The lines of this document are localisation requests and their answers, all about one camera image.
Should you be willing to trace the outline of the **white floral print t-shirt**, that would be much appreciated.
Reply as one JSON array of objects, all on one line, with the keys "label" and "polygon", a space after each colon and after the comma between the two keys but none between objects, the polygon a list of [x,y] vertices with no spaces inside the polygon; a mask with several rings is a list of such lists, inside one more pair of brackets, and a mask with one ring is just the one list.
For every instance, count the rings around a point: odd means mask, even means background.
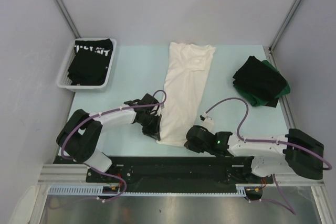
[{"label": "white floral print t-shirt", "polygon": [[158,144],[183,146],[194,125],[216,47],[171,42]]}]

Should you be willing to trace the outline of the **white plastic laundry basket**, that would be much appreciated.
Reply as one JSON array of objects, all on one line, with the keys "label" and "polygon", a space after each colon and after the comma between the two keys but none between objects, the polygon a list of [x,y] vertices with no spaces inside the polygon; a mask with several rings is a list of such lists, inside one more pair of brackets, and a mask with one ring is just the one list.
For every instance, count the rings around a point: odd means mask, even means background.
[{"label": "white plastic laundry basket", "polygon": [[61,64],[61,67],[58,72],[58,76],[56,79],[56,84],[59,88],[61,89],[67,89],[72,92],[105,92],[106,89],[108,88],[108,82],[109,82],[109,77],[112,71],[112,67],[114,65],[114,55],[117,50],[117,41],[113,38],[109,38],[113,44],[113,51],[111,54],[111,59],[107,68],[107,75],[104,80],[104,83],[99,86],[75,86],[71,85],[71,80],[68,78],[68,69],[70,67],[70,64],[72,63],[73,59],[75,58],[75,42],[77,40],[82,40],[82,41],[98,41],[98,40],[104,40],[107,38],[94,38],[94,37],[89,37],[89,38],[77,38],[73,42],[70,43],[67,52],[65,54],[65,57],[63,59],[63,62]]}]

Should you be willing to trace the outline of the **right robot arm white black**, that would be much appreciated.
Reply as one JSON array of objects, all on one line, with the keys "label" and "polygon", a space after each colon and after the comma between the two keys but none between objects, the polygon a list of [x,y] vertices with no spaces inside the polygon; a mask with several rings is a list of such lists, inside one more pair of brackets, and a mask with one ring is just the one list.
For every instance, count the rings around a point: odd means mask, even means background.
[{"label": "right robot arm white black", "polygon": [[255,140],[233,132],[212,133],[212,118],[201,119],[201,125],[193,125],[188,130],[184,146],[216,157],[248,157],[251,164],[242,169],[242,176],[249,183],[272,174],[295,173],[312,180],[323,178],[324,146],[299,129]]}]

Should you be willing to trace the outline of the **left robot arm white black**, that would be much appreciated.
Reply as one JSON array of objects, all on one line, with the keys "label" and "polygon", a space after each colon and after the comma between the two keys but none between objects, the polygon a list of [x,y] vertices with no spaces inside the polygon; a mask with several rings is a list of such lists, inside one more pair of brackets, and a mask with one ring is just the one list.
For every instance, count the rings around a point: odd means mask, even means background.
[{"label": "left robot arm white black", "polygon": [[56,138],[61,156],[97,170],[98,176],[105,182],[112,181],[116,169],[102,151],[100,135],[117,126],[137,123],[142,126],[143,135],[159,140],[159,110],[163,104],[147,93],[141,99],[126,101],[120,107],[105,112],[90,114],[83,109],[76,110]]}]

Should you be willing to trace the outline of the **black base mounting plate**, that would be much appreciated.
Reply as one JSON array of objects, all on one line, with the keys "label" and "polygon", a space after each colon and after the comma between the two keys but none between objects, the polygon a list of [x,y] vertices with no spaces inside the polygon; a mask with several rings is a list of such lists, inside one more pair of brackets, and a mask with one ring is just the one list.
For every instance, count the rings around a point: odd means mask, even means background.
[{"label": "black base mounting plate", "polygon": [[273,184],[251,172],[250,157],[117,157],[108,174],[119,175],[129,193],[233,193],[237,184]]}]

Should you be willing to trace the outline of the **black t-shirt white lettering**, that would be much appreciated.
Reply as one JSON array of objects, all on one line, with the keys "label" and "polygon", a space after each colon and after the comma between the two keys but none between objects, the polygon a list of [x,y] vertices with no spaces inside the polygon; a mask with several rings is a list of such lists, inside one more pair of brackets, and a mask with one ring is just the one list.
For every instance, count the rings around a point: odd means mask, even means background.
[{"label": "black t-shirt white lettering", "polygon": [[75,41],[75,57],[68,69],[71,84],[73,86],[104,84],[113,49],[111,39]]}]

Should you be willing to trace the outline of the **aluminium front frame rail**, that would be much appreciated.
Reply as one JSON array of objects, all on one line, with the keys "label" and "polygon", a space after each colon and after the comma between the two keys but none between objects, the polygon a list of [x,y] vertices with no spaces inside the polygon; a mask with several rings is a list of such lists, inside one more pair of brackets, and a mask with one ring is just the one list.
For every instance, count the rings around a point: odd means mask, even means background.
[{"label": "aluminium front frame rail", "polygon": [[[84,185],[89,168],[79,164],[45,164],[42,167],[38,185]],[[295,174],[276,176],[280,186],[323,186],[323,180],[312,180]]]}]

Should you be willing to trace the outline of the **left rear aluminium post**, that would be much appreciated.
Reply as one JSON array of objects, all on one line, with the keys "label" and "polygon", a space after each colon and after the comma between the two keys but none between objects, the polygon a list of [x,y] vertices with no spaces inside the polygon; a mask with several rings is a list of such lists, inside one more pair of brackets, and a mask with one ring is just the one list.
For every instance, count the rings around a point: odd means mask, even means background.
[{"label": "left rear aluminium post", "polygon": [[80,38],[80,33],[78,28],[75,25],[75,22],[73,21],[68,8],[66,7],[65,3],[63,0],[53,0],[58,8],[58,10],[60,11],[65,23],[67,24],[67,26],[69,27],[71,33],[73,34],[73,36],[78,39]]}]

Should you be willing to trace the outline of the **aluminium post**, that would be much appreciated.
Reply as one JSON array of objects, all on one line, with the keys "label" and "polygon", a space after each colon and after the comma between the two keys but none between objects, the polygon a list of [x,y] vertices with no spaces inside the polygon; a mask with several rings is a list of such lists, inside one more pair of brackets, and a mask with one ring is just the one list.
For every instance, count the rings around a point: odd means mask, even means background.
[{"label": "aluminium post", "polygon": [[303,0],[293,0],[293,3],[291,4],[283,22],[281,23],[279,29],[277,30],[270,46],[268,47],[268,50],[270,52],[273,52],[278,43],[280,42],[282,36],[284,35],[284,33],[286,32],[287,28],[289,27],[292,19],[294,18],[296,12],[298,11],[300,5],[302,4]]},{"label": "aluminium post", "polygon": [[68,8],[66,7],[65,3],[63,0],[53,0],[58,8],[58,10],[60,11],[65,23],[67,24],[67,26],[69,27],[71,33],[73,34],[73,36],[78,39],[80,38],[80,33],[78,28],[75,25],[75,22],[73,21]]}]

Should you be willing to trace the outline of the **right rear aluminium post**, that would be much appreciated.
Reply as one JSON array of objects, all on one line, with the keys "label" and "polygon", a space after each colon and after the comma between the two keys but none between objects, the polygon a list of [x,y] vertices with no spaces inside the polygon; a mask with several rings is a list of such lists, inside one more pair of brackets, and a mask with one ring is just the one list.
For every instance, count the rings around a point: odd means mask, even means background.
[{"label": "right rear aluminium post", "polygon": [[292,19],[294,18],[296,12],[298,11],[300,5],[302,4],[303,0],[293,0],[293,3],[291,4],[283,22],[281,23],[279,29],[277,30],[270,46],[268,47],[268,50],[270,52],[273,52],[278,43],[280,42],[282,36],[284,35],[284,33],[286,32],[287,28],[289,27]]}]

